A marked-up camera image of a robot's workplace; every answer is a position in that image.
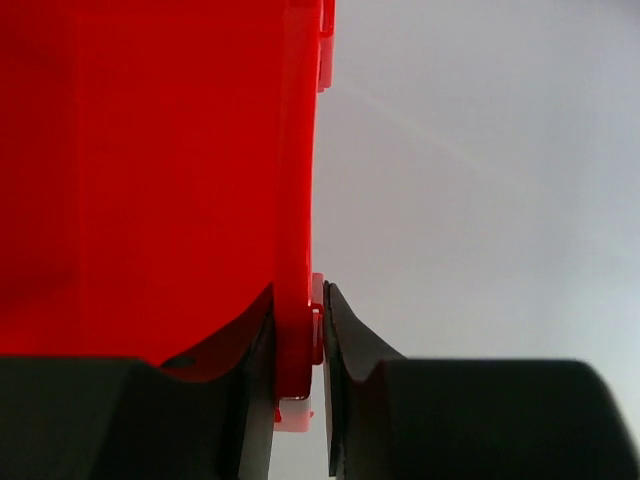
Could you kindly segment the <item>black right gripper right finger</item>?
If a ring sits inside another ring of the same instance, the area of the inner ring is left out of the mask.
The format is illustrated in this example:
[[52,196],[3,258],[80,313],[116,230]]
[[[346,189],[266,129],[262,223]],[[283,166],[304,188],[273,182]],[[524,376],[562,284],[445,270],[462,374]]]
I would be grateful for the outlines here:
[[568,359],[400,354],[324,286],[328,469],[336,479],[635,479],[614,397]]

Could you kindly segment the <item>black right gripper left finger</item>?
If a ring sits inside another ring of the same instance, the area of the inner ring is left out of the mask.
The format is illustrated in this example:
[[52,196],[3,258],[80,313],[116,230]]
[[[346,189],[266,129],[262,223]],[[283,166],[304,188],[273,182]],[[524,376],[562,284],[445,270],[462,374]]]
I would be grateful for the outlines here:
[[1,360],[5,479],[264,479],[274,432],[273,294],[154,367]]

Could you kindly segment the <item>red plastic bin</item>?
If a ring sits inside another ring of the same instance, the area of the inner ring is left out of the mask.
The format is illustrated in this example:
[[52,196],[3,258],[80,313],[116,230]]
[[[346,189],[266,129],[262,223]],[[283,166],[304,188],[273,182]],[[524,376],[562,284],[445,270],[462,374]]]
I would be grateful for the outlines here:
[[1,350],[160,364],[275,293],[276,427],[321,360],[331,1],[1,5]]

